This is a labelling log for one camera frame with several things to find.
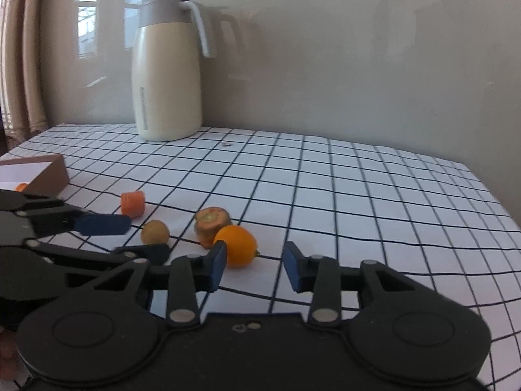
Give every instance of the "glossy gray wall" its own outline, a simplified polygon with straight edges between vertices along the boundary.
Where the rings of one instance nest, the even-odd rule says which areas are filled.
[[[467,163],[521,220],[521,0],[196,0],[206,125],[308,133]],[[76,0],[42,0],[52,122],[131,122],[124,0],[98,0],[77,55]]]

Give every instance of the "gray lid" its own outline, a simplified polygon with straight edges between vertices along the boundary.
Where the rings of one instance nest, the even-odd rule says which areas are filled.
[[[141,7],[139,27],[157,23],[190,22],[190,13],[181,10],[183,0],[146,0]]]

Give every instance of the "white grid tablecloth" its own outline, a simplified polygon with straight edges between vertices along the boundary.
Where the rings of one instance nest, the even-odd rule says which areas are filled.
[[[65,233],[46,241],[107,252],[141,244],[142,225],[159,219],[170,229],[171,258],[205,254],[193,215],[224,207],[253,233],[261,256],[248,268],[227,269],[216,293],[199,293],[203,316],[307,316],[311,295],[294,293],[281,268],[283,242],[292,240],[305,255],[335,257],[345,266],[379,260],[473,309],[493,337],[479,378],[497,391],[521,386],[521,232],[460,163],[322,137],[215,127],[146,143],[132,124],[63,124],[2,158],[53,153],[66,159],[71,180],[61,197],[69,204],[117,213],[120,194],[141,189],[147,209],[125,236]],[[161,316],[165,293],[156,291],[152,305]],[[353,317],[356,293],[343,292],[342,306],[343,317]],[[0,382],[0,391],[11,389],[17,384]]]

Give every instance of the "cardboard box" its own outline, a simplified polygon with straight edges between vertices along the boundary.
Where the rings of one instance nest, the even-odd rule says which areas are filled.
[[[58,196],[69,175],[61,154],[0,161],[0,189],[14,190],[20,183],[29,184],[24,193]]]

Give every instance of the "jug body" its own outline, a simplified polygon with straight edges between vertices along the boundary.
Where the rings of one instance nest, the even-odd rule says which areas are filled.
[[[137,131],[147,141],[173,141],[199,130],[201,73],[191,23],[157,23],[137,30],[132,100]]]

